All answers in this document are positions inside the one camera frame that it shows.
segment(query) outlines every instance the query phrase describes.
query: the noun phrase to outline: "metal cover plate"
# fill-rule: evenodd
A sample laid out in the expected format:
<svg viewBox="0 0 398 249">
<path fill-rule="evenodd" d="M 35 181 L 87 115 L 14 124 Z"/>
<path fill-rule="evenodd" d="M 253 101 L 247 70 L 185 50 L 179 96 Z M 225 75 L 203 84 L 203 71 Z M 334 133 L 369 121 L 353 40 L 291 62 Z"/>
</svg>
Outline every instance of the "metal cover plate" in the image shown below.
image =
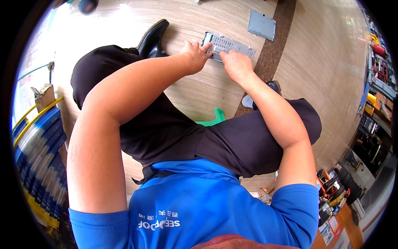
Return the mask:
<svg viewBox="0 0 398 249">
<path fill-rule="evenodd" d="M 248 31 L 273 41 L 275 37 L 276 21 L 255 10 L 250 10 Z"/>
<path fill-rule="evenodd" d="M 213 45 L 207 52 L 212 52 L 213 56 L 211 57 L 211 59 L 216 61 L 222 62 L 222 59 L 220 57 L 220 53 L 222 51 L 229 53 L 230 50 L 235 50 L 238 53 L 247 55 L 251 60 L 256 54 L 255 49 L 218 33 L 206 32 L 205 38 L 202 42 L 202 46 L 208 42 L 211 42 Z"/>
</svg>

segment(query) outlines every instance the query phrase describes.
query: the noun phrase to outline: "wooden floor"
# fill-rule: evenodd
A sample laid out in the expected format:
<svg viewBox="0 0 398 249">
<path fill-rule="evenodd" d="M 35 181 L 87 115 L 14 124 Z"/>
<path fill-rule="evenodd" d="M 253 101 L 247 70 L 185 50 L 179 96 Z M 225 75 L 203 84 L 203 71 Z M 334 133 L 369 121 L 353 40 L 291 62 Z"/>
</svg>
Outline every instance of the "wooden floor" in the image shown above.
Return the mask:
<svg viewBox="0 0 398 249">
<path fill-rule="evenodd" d="M 247 32 L 250 9 L 273 17 L 277 0 L 102 0 L 96 12 L 83 16 L 77 1 L 61 6 L 51 26 L 51 49 L 55 51 L 53 82 L 64 97 L 64 129 L 68 137 L 79 110 L 72 99 L 70 76 L 76 62 L 94 48 L 116 44 L 135 47 L 156 21 L 170 22 L 162 40 L 173 55 L 183 41 L 201 42 L 206 31 L 222 33 L 257 50 L 259 59 L 265 39 Z M 322 134 L 313 145 L 317 168 L 331 168 L 355 133 L 356 115 L 363 92 L 366 23 L 355 0 L 297 0 L 290 32 L 273 79 L 282 87 L 283 97 L 306 98 L 322 121 Z M 213 108 L 234 116 L 243 90 L 228 79 L 222 64 L 209 60 L 204 70 L 185 77 L 166 90 L 167 96 L 195 121 L 214 119 Z M 138 187 L 131 177 L 142 178 L 141 165 L 123 153 L 127 194 Z M 249 191 L 272 189 L 273 174 L 243 179 Z"/>
<path fill-rule="evenodd" d="M 312 146 L 317 170 L 331 169 L 356 133 L 369 44 L 367 30 L 355 0 L 297 0 L 272 79 L 280 83 L 284 98 L 305 98 L 321 118 L 322 133 Z M 270 175 L 243 183 L 250 191 L 275 185 Z"/>
<path fill-rule="evenodd" d="M 58 93 L 64 96 L 60 104 L 65 130 L 70 136 L 79 110 L 72 99 L 70 76 L 76 62 L 91 50 L 116 44 L 120 47 L 135 47 L 146 30 L 155 22 L 166 18 L 170 22 L 162 45 L 170 55 L 179 53 L 184 40 L 199 41 L 206 31 L 221 33 L 256 49 L 253 63 L 256 64 L 264 38 L 247 32 L 250 9 L 273 16 L 277 0 L 135 0 L 100 1 L 91 16 L 77 11 L 77 1 L 70 7 L 59 8 L 52 28 L 57 28 L 54 82 Z M 214 108 L 224 110 L 226 118 L 232 118 L 244 91 L 232 82 L 221 63 L 209 60 L 204 69 L 184 77 L 166 91 L 171 102 L 195 121 L 210 121 L 215 118 Z M 142 178 L 141 165 L 123 154 L 127 193 L 138 188 L 131 177 Z"/>
</svg>

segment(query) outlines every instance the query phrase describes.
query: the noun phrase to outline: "blue polo shirt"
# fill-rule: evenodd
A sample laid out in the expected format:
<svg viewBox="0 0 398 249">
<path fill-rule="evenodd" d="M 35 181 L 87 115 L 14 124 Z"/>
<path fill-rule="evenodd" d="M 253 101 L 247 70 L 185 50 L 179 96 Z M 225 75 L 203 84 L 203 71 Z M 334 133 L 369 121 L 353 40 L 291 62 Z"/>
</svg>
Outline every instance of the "blue polo shirt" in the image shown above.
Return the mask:
<svg viewBox="0 0 398 249">
<path fill-rule="evenodd" d="M 191 248 L 235 233 L 259 243 L 310 248 L 318 228 L 318 191 L 309 184 L 278 189 L 270 206 L 252 197 L 235 174 L 206 159 L 153 165 L 176 174 L 136 190 L 128 211 L 86 214 L 69 209 L 84 248 Z"/>
</svg>

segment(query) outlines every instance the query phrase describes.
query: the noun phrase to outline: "skin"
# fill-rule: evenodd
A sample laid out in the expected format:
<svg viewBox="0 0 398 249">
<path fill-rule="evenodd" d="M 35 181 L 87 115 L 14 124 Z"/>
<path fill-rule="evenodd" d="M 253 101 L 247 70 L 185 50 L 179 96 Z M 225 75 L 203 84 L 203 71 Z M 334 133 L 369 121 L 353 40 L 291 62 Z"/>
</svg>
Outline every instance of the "skin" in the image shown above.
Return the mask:
<svg viewBox="0 0 398 249">
<path fill-rule="evenodd" d="M 200 48 L 198 42 L 185 41 L 180 54 L 127 65 L 89 92 L 69 143 L 67 177 L 71 209 L 92 214 L 127 210 L 120 125 L 145 110 L 171 84 L 202 70 L 211 56 L 205 54 L 210 47 L 211 43 Z M 235 51 L 220 56 L 228 76 L 253 98 L 271 134 L 283 148 L 275 189 L 295 183 L 316 186 L 311 144 L 299 115 L 256 76 L 248 56 Z M 193 248 L 282 247 L 262 245 L 239 235 L 222 235 Z"/>
</svg>

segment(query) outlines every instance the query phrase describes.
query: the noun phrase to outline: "green stool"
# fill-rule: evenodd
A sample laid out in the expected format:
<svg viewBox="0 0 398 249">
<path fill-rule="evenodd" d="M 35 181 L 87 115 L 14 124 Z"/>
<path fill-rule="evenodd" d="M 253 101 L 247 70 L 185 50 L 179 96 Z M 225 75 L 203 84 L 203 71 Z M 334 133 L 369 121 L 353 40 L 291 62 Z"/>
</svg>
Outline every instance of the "green stool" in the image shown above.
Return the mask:
<svg viewBox="0 0 398 249">
<path fill-rule="evenodd" d="M 208 122 L 196 122 L 196 123 L 201 124 L 203 126 L 212 126 L 221 123 L 222 121 L 225 121 L 224 112 L 220 108 L 214 108 L 214 112 L 216 114 L 215 120 Z"/>
</svg>

